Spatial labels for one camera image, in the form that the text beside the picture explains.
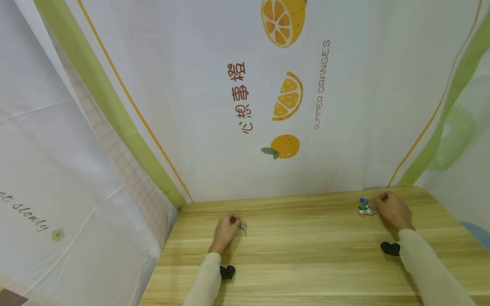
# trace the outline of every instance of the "whole orange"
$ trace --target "whole orange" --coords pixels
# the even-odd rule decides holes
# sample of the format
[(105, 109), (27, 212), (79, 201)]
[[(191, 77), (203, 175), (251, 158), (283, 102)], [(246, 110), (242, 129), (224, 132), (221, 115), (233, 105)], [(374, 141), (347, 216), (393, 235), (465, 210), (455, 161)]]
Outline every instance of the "whole orange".
[(299, 151), (299, 139), (293, 135), (285, 134), (276, 137), (269, 148), (262, 148), (262, 152), (277, 158), (291, 158)]

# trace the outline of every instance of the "green stripe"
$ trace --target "green stripe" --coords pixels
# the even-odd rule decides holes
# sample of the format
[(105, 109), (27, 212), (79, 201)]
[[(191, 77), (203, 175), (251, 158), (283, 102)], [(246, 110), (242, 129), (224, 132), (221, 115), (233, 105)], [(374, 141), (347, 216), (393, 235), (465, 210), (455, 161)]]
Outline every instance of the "green stripe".
[(402, 175), (397, 186), (413, 185), (433, 160), (441, 142), (442, 129), (449, 111), (475, 74), (476, 68), (480, 63), (483, 54), (485, 54), (489, 48), (490, 14), (487, 12), (485, 19), (480, 24), (480, 27), (468, 44), (468, 48), (466, 48), (466, 51), (464, 52), (461, 61), (454, 72), (454, 76), (447, 93), (446, 102), (444, 108), (442, 109), (441, 117), (439, 118), (439, 122), (434, 130), (434, 133), (417, 158), (415, 158), (414, 162)]
[(180, 209), (186, 203), (184, 197), (138, 132), (65, 1), (34, 2), (114, 130), (152, 181)]

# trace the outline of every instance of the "orange illustration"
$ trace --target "orange illustration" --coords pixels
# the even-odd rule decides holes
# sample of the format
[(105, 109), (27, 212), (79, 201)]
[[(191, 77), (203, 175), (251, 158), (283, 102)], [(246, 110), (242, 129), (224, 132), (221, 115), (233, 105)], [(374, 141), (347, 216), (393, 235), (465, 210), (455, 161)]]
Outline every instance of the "orange illustration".
[(274, 106), (272, 121), (286, 120), (296, 113), (303, 100), (303, 84), (292, 72), (288, 71), (288, 77), (282, 83), (281, 95)]
[(306, 0), (263, 0), (260, 11), (270, 41), (281, 48), (295, 43), (305, 24)]
[(270, 144), (270, 148), (262, 148), (262, 152), (272, 155), (275, 160), (293, 157), (298, 151), (299, 139), (289, 134), (276, 137)]

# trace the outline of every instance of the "wrist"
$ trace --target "wrist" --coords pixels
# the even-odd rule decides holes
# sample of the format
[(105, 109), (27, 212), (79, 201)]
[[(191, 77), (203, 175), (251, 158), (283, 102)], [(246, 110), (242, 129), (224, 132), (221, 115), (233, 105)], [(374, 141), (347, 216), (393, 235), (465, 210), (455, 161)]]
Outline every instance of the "wrist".
[(218, 253), (219, 255), (221, 255), (221, 257), (223, 257), (223, 253), (225, 249), (226, 248), (222, 244), (213, 241), (213, 243), (208, 249), (208, 253)]
[(396, 227), (396, 232), (398, 233), (401, 230), (415, 230), (415, 227), (412, 224), (404, 224)]

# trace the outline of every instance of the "table surface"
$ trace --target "table surface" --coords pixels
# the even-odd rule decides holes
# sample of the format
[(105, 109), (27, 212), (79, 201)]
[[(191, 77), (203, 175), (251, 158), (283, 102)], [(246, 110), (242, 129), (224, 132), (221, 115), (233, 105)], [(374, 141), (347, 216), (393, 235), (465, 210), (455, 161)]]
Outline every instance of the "table surface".
[[(490, 305), (490, 253), (427, 191), (391, 188), (414, 213), (414, 226), (470, 292)], [(222, 265), (236, 268), (222, 281), (214, 305), (422, 305), (400, 257), (384, 255), (394, 235), (379, 216), (358, 214), (360, 197), (380, 190), (184, 206), (140, 306), (182, 305), (212, 242), (218, 218), (236, 211), (248, 224)]]

